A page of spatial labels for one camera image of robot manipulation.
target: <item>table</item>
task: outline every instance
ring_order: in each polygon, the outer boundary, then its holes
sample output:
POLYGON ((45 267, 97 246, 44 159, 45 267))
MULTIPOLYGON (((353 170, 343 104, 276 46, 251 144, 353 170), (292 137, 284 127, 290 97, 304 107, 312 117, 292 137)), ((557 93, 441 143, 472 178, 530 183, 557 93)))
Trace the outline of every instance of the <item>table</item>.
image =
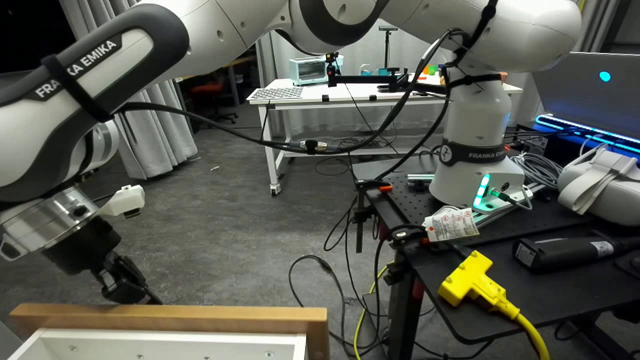
MULTIPOLYGON (((370 179, 390 167, 397 160, 377 161, 354 165, 358 179, 370 179)), ((398 172, 432 172, 436 158, 423 156, 409 159, 398 172)), ((403 214, 377 190, 367 192, 367 198, 387 227, 404 224, 403 214)), ((500 221, 509 221, 509 215, 500 221)), ((603 224, 607 231, 611 224, 603 224)), ((579 236, 585 229, 565 229, 554 237, 579 236)), ((588 266, 534 275, 512 258, 513 241, 503 241, 478 247, 493 260, 488 275, 507 289, 508 299, 537 327, 574 320, 596 346, 611 359, 628 359, 628 353, 613 341, 594 322, 597 316, 616 307, 640 301, 640 281, 618 270, 614 259, 605 259, 588 266)), ((415 331, 422 299, 412 295, 416 280, 442 315, 453 335, 465 344, 480 343, 516 334, 521 330, 515 322, 501 315, 491 314, 471 301, 452 307, 437 294, 440 283, 460 264, 460 258, 451 252, 432 253, 422 247, 406 249, 396 254, 396 262, 405 262, 411 269, 404 280, 392 288, 390 345, 391 360, 411 359, 415 331)))
MULTIPOLYGON (((245 56, 244 58, 235 59, 234 61, 226 64, 225 66, 223 66, 221 68, 221 69, 225 69, 225 68, 227 69, 227 73, 228 73, 229 81, 230 81, 230 85, 231 85, 231 92, 232 92, 232 94, 234 96, 234 105, 236 107, 240 106, 240 97, 238 96, 238 84, 236 83, 236 73, 234 71, 234 66, 242 64, 242 63, 246 63, 248 61, 255 60, 257 58, 258 58, 257 55, 245 56)), ((175 82, 176 83, 181 83, 184 80, 187 80, 189 78, 193 78, 194 76, 184 76, 183 78, 176 78, 175 82)))
MULTIPOLYGON (((425 83, 435 83, 435 78, 430 77, 425 83)), ((329 88, 327 84, 318 84, 305 86, 302 91, 302 97, 299 99, 277 99, 277 100, 248 100, 251 105, 257 105, 260 126, 264 128, 264 139, 272 140, 270 119, 267 112, 273 110, 308 110, 308 109, 327 109, 327 108, 354 108, 357 103, 360 108, 368 108, 375 106, 393 106, 400 98, 402 92, 381 93, 378 92, 378 84, 338 84, 334 88, 329 88), (329 101, 323 101, 323 95, 329 96, 329 101)), ((293 87, 291 79, 276 79, 266 88, 290 88, 293 87)), ((504 84, 504 89, 509 95, 521 94, 522 89, 513 85, 504 84)), ((434 105, 443 104, 444 98, 440 96, 419 96, 412 95, 406 102, 406 105, 434 105)), ((285 142, 292 140, 291 123, 286 119, 284 121, 285 142)), ((280 174, 284 172, 287 161, 285 158, 293 158, 298 156, 308 156, 297 152, 280 151, 265 147, 267 156, 267 164, 269 167, 269 188, 272 196, 278 195, 282 191, 280 185, 280 174)), ((408 149, 398 149, 398 152, 407 152, 408 149)), ((351 155, 372 155, 372 154, 394 154, 395 152, 389 148, 381 149, 360 149, 352 152, 351 155)))

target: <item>white table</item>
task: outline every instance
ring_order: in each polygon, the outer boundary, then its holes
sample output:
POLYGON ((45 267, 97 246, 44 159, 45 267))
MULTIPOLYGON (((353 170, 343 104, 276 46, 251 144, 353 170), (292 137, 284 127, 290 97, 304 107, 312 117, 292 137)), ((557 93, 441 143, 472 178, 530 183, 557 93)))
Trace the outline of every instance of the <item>white table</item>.
MULTIPOLYGON (((427 80, 421 81, 430 84, 439 84, 439 78, 435 76, 428 77, 427 80)), ((327 84, 304 86, 302 97, 299 99, 277 99, 277 100, 248 100, 251 105, 257 105, 260 113, 260 126, 264 128, 264 139, 272 140, 269 116, 267 114, 267 105, 269 111, 282 110, 302 110, 302 109, 325 109, 325 108, 354 108, 353 99, 360 108, 368 108, 373 106, 393 106, 402 97, 402 92, 382 93, 378 92, 378 84, 338 84, 334 88, 328 87, 327 84), (323 102, 323 95, 329 95, 329 101, 323 102), (376 96, 376 100, 370 100, 372 95, 376 96)), ((276 79, 267 88, 290 88, 293 87, 291 79, 276 79)), ((521 94, 522 89, 513 85, 504 84, 507 94, 521 94)), ((434 105, 443 104, 443 97, 435 96, 418 96, 411 95, 406 105, 434 105)), ((284 130, 286 140, 291 141, 291 123, 284 121, 284 130)), ((276 151, 270 147, 264 148, 267 155, 267 164, 269 167, 269 187, 271 195, 278 195, 282 191, 280 186, 280 174, 284 171, 287 164, 285 158, 298 156, 309 156, 289 151, 276 151)), ((406 153, 408 149, 397 149, 400 153, 406 153)), ((376 149, 360 149, 351 153, 351 155, 372 155, 372 154, 395 154, 389 147, 376 149)))

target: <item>table leg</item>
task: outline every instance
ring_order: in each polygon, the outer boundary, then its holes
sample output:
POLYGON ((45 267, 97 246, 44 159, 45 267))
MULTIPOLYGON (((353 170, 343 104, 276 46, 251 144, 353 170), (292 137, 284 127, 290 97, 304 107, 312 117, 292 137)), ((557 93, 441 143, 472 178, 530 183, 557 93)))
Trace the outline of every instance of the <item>table leg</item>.
MULTIPOLYGON (((271 124, 269 123, 269 116, 267 114, 266 106, 259 106, 258 112, 260 114, 260 126, 264 128, 264 139, 271 139, 271 124)), ((271 188, 271 196, 278 195, 282 189, 280 187, 280 180, 278 179, 278 165, 276 164, 275 151, 268 147, 264 147, 264 152, 267 154, 267 166, 269 168, 269 182, 271 188)))
MULTIPOLYGON (((396 252, 396 263, 399 261, 406 260, 396 252)), ((413 270, 408 271, 401 282, 393 285, 389 301, 389 360, 411 359, 423 296, 424 288, 413 270)))
POLYGON ((234 94, 234 105, 236 107, 240 106, 240 98, 238 97, 238 84, 236 83, 236 72, 234 71, 233 65, 227 67, 229 81, 231 81, 231 92, 234 94))
POLYGON ((592 344, 602 351, 610 360, 629 360, 630 354, 625 348, 620 346, 616 340, 613 340, 604 330, 596 325, 596 321, 600 317, 600 314, 596 316, 586 316, 576 320, 572 320, 571 323, 580 329, 582 335, 584 335, 592 344))

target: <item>franka emika robot arm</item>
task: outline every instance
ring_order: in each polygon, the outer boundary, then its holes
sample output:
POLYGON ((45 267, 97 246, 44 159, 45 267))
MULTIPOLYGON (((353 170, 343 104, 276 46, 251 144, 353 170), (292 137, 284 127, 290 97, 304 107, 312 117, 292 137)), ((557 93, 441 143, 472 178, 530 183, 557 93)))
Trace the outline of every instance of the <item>franka emika robot arm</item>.
POLYGON ((427 42, 449 28, 465 33, 441 43, 459 49, 449 81, 466 86, 449 94, 431 193, 470 206, 485 174, 519 193, 524 175, 502 150, 511 101, 495 76, 465 76, 553 65, 580 34, 571 1, 145 0, 0 90, 0 255, 41 250, 70 275, 91 270, 109 300, 159 304, 131 260, 113 251, 120 237, 100 216, 104 208, 76 188, 116 152, 113 114, 149 84, 217 69, 268 31, 306 52, 330 53, 362 38, 378 18, 427 42), (469 79, 483 81, 483 91, 469 79))

